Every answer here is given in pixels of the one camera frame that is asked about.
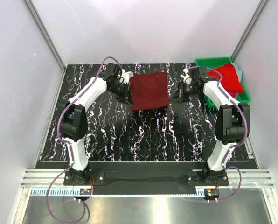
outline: reflective floor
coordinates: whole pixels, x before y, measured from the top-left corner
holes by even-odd
[[[220,198],[232,194],[221,189]],[[61,220],[72,222],[82,215],[83,206],[68,197],[50,197],[50,207]],[[103,198],[93,197],[81,224],[270,224],[259,189],[241,189],[223,203],[191,202],[185,198]],[[46,207],[45,197],[31,196],[24,224],[56,224]]]

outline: green basket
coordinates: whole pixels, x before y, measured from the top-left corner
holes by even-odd
[[[211,69],[221,67],[224,64],[231,63],[231,62],[232,62],[232,60],[230,57],[200,58],[200,59],[195,60],[195,64],[197,66],[206,66]],[[240,103],[248,103],[250,101],[250,96],[248,95],[248,92],[247,92],[243,82],[241,82],[241,85],[243,87],[243,92],[238,94],[236,99]],[[215,104],[213,103],[213,101],[211,101],[211,99],[209,97],[206,96],[205,100],[206,100],[209,108],[216,107]]]

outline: bright red cloth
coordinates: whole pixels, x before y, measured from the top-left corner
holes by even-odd
[[[167,73],[135,74],[130,78],[134,106],[131,110],[157,109],[168,105]]]
[[[221,84],[228,93],[232,92],[233,94],[243,92],[242,85],[240,84],[237,77],[236,69],[232,64],[226,63],[224,66],[216,68],[215,70],[223,75]],[[218,79],[220,79],[220,75],[214,71],[209,71],[208,74],[210,76],[216,76]]]

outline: floor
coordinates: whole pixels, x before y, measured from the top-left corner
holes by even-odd
[[[193,64],[123,64],[126,71],[139,74],[166,71],[168,92],[172,95],[180,72]],[[68,65],[58,102],[79,92],[99,65]],[[40,161],[67,161],[66,146],[56,137],[61,111],[56,106]],[[215,145],[217,110],[204,99],[192,96],[184,104],[133,112],[115,100],[110,92],[101,95],[89,108],[86,155],[90,161],[201,161]],[[236,148],[231,160],[246,161],[245,145]]]
[[[232,194],[221,189],[222,198]],[[80,223],[88,224],[271,224],[260,189],[240,189],[232,200],[222,203],[192,202],[190,198],[109,198],[92,197]],[[68,197],[50,197],[50,207],[59,219],[73,222],[83,206]],[[57,223],[48,214],[45,197],[32,196],[23,224]]]

